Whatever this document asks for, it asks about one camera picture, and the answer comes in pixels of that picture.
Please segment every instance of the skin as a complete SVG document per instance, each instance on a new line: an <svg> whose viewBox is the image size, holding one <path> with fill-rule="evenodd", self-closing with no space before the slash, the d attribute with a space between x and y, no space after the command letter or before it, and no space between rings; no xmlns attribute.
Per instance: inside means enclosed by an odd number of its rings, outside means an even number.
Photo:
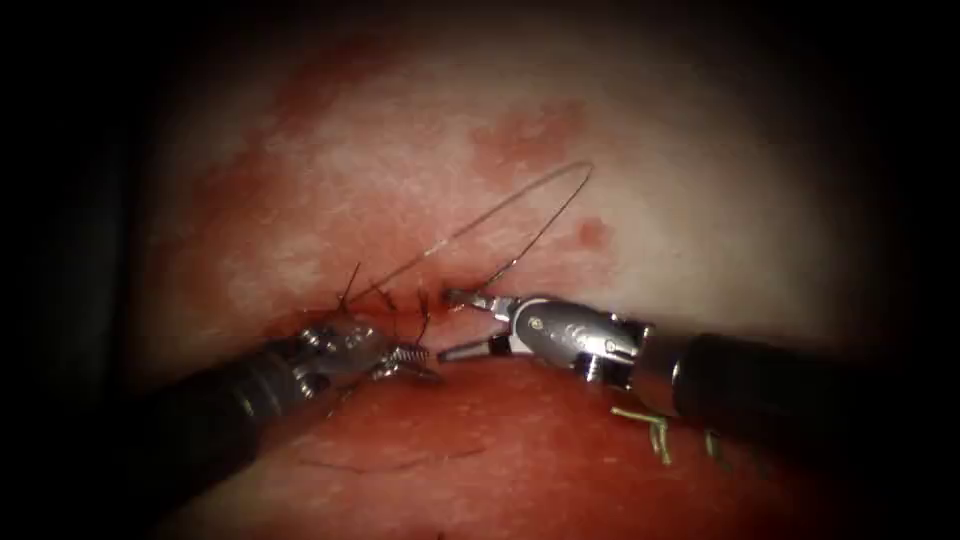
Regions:
<svg viewBox="0 0 960 540"><path fill-rule="evenodd" d="M303 17L218 40L165 93L144 194L128 366L148 391L296 330L545 173L587 187L492 292L674 328L862 351L885 320L858 171L810 81L748 44L615 14ZM582 176L531 193L351 310L437 350L499 328L449 313ZM706 455L641 410L524 360L361 387L274 432L161 525L197 538L636 538L833 531L822 479L746 446Z"/></svg>

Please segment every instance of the surgical suture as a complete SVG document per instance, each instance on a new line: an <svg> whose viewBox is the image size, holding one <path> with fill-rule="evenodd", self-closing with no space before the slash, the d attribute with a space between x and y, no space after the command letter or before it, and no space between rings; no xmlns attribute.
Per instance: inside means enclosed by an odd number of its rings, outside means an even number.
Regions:
<svg viewBox="0 0 960 540"><path fill-rule="evenodd" d="M351 302L359 300L360 298L363 298L364 296L370 294L371 292L374 292L382 288L384 285L386 285L393 279L397 278L401 274L417 266L424 260L436 255L448 245L452 244L453 242L459 240L466 234L470 233L471 231L479 227L481 224L491 219L494 215L496 215L500 211L516 203L519 199L527 196L530 192L543 187L544 185L556 180L557 178L560 178L562 176L570 174L573 171L580 170L580 169L584 171L583 179L580 181L579 184L577 184L577 187L564 200L564 202L560 205L560 207L556 210L556 212L554 212L550 216L550 218L537 231L536 235L534 235L534 237L530 240L530 242L528 242L524 246L524 248L520 250L520 253L518 253L516 256L512 257L510 260L508 260L506 263L500 266L496 270L496 272L494 272L486 281L484 281L484 283L477 290L481 290L483 288L490 286L492 283L499 280L501 277L503 277L503 275L506 272L508 272L511 268L513 268L520 262L520 260L527 254L527 252L529 252L530 249L533 248L533 246L540 240L540 238L544 235L544 233L546 233L546 231L553 225L553 223L557 220L557 218L559 218L560 215L567 209L570 203L573 202L573 200L580 194L580 192L583 190L583 188L587 185L587 183L590 181L592 177L593 169L594 169L593 162L575 161L573 163L567 164L559 169L556 169L550 173L547 173L533 180L526 186L520 188L518 191L515 191L514 193L512 193L511 195L509 195L499 203L495 204L493 207L491 207L487 211L483 212L482 214L474 218L472 221L454 230L454 232L450 236L436 242L432 246L428 247L424 251L412 257L410 260L398 266L396 269L388 272L387 274L380 277L379 279L374 280L373 282L371 282L369 287L357 292L353 297L348 297L347 295L344 295L343 302L349 304Z"/></svg>

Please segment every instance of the bloodstain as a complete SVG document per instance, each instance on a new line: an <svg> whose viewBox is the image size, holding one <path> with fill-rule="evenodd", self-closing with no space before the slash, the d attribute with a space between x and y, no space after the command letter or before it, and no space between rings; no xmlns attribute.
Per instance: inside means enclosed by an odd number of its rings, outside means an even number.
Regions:
<svg viewBox="0 0 960 540"><path fill-rule="evenodd" d="M586 129L585 104L567 99L542 103L535 111L515 107L474 129L473 169L500 190L513 188L518 173L539 173L567 159Z"/></svg>
<svg viewBox="0 0 960 540"><path fill-rule="evenodd" d="M237 297L245 291L230 291L226 284L231 277L259 276L258 294L274 304L295 305L298 295L276 279L276 261L265 253L285 236L309 230L311 216L287 208L301 195L293 181L296 171L271 153L267 142L279 137L305 143L340 95L395 66L402 49L388 33L358 35L322 48L304 62L275 94L268 111L275 124L251 130L246 149L229 163L187 181L194 186L192 202L180 219L192 232L151 248L146 286L172 286L208 320L222 324L224 316L232 315L236 320L228 326L238 333L255 332L251 325L256 323L237 316Z"/></svg>
<svg viewBox="0 0 960 540"><path fill-rule="evenodd" d="M358 35L323 49L305 62L276 95L275 132L304 135L316 115L344 91L356 88L395 66L403 44L387 36Z"/></svg>
<svg viewBox="0 0 960 540"><path fill-rule="evenodd" d="M598 217L586 218L579 226L580 245L591 251L600 251L610 246L613 231Z"/></svg>

